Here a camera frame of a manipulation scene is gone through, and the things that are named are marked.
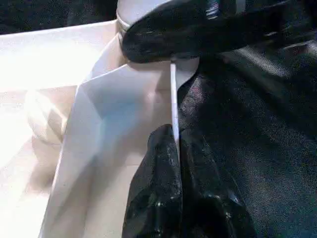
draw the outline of white table surface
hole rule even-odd
[[[71,106],[115,31],[112,21],[0,36],[0,237],[38,236],[59,157],[60,146],[32,135],[27,91],[41,89]]]

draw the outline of gloved finger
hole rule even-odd
[[[178,237],[182,186],[172,127],[163,125],[149,138],[147,153],[128,195],[122,237]]]

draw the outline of gloved hand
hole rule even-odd
[[[122,50],[131,61],[150,62],[294,44],[314,37],[308,14],[299,0],[172,0],[135,22]]]
[[[154,131],[134,175],[123,238],[253,238],[253,222],[233,178],[196,132],[181,133],[178,163],[171,125]]]

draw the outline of white paper tray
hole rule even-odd
[[[165,123],[170,62],[126,64],[116,36],[77,89],[40,237],[121,237],[130,181]]]

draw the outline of black fabric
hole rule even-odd
[[[178,91],[181,148],[191,145],[181,161],[204,154],[232,177],[258,237],[317,237],[315,54],[307,46],[267,62],[244,56],[242,69],[229,56],[204,58]],[[272,60],[283,58],[284,68]],[[187,131],[199,131],[209,149]]]
[[[179,237],[182,186],[171,125],[154,131],[129,190],[123,238]]]
[[[0,34],[115,19],[117,0],[1,0]]]
[[[184,238],[255,238],[253,221],[235,180],[219,167],[197,129],[181,133]]]

